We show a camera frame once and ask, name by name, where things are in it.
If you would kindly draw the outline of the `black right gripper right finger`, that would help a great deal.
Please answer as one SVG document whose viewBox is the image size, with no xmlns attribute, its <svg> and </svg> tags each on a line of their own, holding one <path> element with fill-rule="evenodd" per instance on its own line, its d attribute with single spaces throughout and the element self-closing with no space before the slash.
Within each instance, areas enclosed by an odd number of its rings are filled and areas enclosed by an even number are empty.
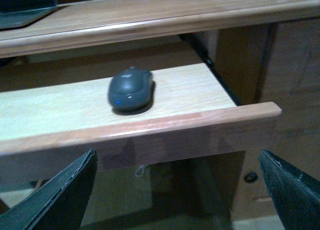
<svg viewBox="0 0 320 230">
<path fill-rule="evenodd" d="M 285 229 L 320 228 L 320 182 L 264 149 L 258 157 L 264 184 Z"/>
</svg>

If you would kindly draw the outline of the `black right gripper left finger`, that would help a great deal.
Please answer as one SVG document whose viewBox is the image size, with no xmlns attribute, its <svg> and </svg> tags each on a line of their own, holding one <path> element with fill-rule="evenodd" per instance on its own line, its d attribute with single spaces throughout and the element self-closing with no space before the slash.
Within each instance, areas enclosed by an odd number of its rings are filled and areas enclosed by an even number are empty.
<svg viewBox="0 0 320 230">
<path fill-rule="evenodd" d="M 1 229 L 79 229 L 97 172 L 94 149 L 0 216 Z"/>
</svg>

